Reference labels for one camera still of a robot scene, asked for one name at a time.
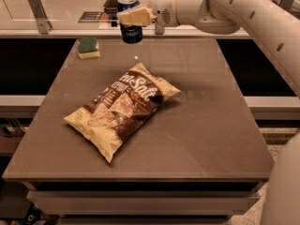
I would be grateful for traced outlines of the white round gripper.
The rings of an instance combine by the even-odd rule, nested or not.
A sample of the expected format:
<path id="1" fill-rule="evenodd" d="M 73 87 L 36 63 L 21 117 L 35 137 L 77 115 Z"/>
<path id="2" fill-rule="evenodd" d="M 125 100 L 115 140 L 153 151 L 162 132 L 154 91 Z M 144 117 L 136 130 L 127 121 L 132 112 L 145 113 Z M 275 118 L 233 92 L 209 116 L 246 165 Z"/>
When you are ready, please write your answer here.
<path id="1" fill-rule="evenodd" d="M 179 25 L 176 16 L 177 0 L 138 1 L 144 7 L 134 7 L 117 13 L 119 22 L 124 26 L 148 26 L 155 19 L 162 27 L 176 27 Z"/>

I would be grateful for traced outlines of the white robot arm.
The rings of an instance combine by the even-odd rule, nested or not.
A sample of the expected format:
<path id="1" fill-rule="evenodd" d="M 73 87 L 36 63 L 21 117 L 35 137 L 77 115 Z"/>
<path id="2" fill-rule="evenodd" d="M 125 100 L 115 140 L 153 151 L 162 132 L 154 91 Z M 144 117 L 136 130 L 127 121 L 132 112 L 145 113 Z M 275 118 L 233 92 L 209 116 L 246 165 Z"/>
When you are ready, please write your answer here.
<path id="1" fill-rule="evenodd" d="M 243 28 L 300 97 L 300 22 L 269 0 L 140 0 L 117 17 L 123 25 L 192 25 L 218 35 Z M 300 134 L 273 166 L 261 224 L 300 225 Z"/>

